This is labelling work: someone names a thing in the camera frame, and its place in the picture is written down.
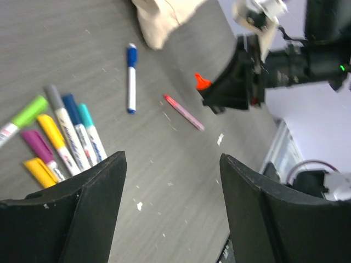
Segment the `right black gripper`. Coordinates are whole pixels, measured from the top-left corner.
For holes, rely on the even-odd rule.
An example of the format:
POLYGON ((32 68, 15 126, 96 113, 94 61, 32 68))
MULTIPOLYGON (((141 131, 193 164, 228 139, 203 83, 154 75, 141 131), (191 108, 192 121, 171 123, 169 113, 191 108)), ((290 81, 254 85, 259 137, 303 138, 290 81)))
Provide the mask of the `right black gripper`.
POLYGON ((246 111, 264 102, 264 66, 258 36, 239 36, 236 51, 239 54, 231 58, 217 79, 201 90, 203 105, 215 114, 227 108, 246 111))

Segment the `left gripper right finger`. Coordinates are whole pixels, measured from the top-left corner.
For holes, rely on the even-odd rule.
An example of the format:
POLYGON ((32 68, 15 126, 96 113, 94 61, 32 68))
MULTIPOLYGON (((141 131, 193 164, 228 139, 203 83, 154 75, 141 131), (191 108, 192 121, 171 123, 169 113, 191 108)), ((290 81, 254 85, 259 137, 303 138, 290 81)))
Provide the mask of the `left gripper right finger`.
POLYGON ((350 262, 350 201, 301 193, 226 154, 220 178, 237 262, 350 262))

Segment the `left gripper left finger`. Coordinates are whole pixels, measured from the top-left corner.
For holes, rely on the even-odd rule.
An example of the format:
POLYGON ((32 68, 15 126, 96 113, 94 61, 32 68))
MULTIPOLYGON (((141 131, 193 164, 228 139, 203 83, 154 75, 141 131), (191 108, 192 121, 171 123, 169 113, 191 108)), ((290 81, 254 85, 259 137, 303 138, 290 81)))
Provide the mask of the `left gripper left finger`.
POLYGON ((24 199, 1 201, 1 262, 107 262, 127 162, 119 151, 24 199))

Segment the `orange black highlighter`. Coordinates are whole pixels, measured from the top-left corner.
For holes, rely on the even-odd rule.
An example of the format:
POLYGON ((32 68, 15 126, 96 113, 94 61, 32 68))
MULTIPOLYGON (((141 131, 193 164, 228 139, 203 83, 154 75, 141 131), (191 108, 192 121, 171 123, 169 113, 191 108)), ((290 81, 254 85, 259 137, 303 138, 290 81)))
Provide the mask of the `orange black highlighter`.
POLYGON ((210 80, 203 78, 199 73, 194 73, 194 76, 197 81, 196 90, 205 90, 212 85, 212 82, 210 80))

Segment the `pink pen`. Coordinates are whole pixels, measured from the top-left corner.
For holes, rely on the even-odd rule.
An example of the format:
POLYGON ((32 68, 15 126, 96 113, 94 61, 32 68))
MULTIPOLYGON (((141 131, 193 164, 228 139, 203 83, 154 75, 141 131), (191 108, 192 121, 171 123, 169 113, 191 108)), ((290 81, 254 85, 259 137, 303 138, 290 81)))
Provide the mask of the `pink pen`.
POLYGON ((205 127, 203 124, 198 121, 190 112, 188 112, 181 104, 176 102, 169 95, 165 94, 164 98, 166 101, 178 112, 180 113, 187 121, 189 121, 196 129, 204 131, 205 127))

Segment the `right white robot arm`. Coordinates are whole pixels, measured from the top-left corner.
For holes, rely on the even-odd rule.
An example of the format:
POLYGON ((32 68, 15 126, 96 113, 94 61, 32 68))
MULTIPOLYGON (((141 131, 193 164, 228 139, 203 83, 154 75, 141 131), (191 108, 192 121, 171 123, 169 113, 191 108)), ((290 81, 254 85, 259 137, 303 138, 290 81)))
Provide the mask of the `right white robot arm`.
POLYGON ((234 21, 249 29, 239 35, 223 72, 207 87, 198 87, 202 103, 215 114, 228 108, 248 110, 265 100, 265 90, 327 82, 338 91, 350 74, 350 1, 308 1, 304 37, 292 38, 285 49, 271 50, 285 1, 238 1, 234 21))

